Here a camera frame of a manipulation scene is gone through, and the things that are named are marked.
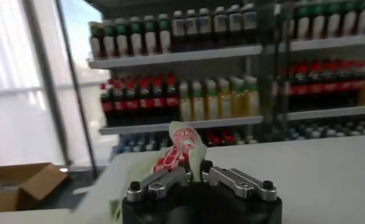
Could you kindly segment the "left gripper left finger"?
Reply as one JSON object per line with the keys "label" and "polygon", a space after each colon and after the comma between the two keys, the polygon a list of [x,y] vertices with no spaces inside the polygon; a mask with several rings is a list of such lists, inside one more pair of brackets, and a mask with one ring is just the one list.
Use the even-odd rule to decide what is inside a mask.
{"label": "left gripper left finger", "polygon": [[183,167],[175,167],[171,171],[162,170],[142,181],[132,181],[127,189],[126,199],[136,203],[143,201],[147,195],[155,196],[155,199],[163,198],[174,185],[187,186],[191,180],[192,172],[187,172]]}

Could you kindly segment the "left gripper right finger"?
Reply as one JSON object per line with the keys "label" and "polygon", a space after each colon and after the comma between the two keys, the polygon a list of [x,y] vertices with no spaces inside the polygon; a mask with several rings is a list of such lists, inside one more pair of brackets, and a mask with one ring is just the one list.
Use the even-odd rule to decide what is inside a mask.
{"label": "left gripper right finger", "polygon": [[263,201],[277,200],[277,188],[270,180],[260,181],[238,169],[222,169],[209,160],[202,160],[200,169],[203,181],[221,183],[240,198],[256,195]]}

